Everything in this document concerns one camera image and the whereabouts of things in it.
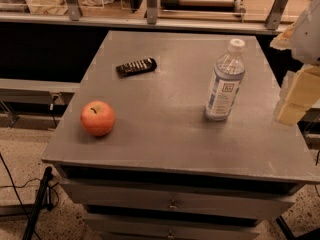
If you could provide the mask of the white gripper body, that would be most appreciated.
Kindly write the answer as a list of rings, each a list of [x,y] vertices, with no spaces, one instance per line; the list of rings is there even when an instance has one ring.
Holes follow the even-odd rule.
[[[320,0],[312,0],[297,19],[291,45],[294,59],[304,64],[320,64]]]

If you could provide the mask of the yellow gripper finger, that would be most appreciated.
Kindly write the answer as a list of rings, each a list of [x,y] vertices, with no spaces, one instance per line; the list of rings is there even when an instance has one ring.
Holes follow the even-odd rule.
[[[290,50],[291,39],[295,24],[289,25],[282,33],[277,35],[270,43],[270,47],[277,50]]]
[[[295,125],[320,100],[320,67],[303,65],[297,72],[285,75],[274,119],[284,125]]]

